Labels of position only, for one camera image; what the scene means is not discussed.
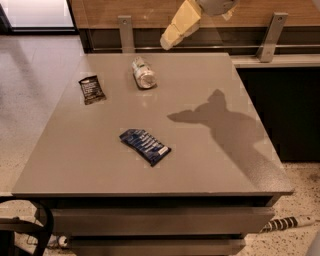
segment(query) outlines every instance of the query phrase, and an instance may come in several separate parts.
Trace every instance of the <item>speckled floor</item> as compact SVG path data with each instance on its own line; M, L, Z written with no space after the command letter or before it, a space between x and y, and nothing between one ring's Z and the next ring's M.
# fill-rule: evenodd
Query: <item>speckled floor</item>
M10 195L83 56L77 36L0 36L0 196ZM295 193L276 203L276 218L312 215L320 220L320 163L284 166ZM319 229L320 222L316 222L286 231L250 234L247 246L237 256L305 255ZM28 237L21 237L19 243L32 247ZM61 254L74 255L61 250L46 252Z

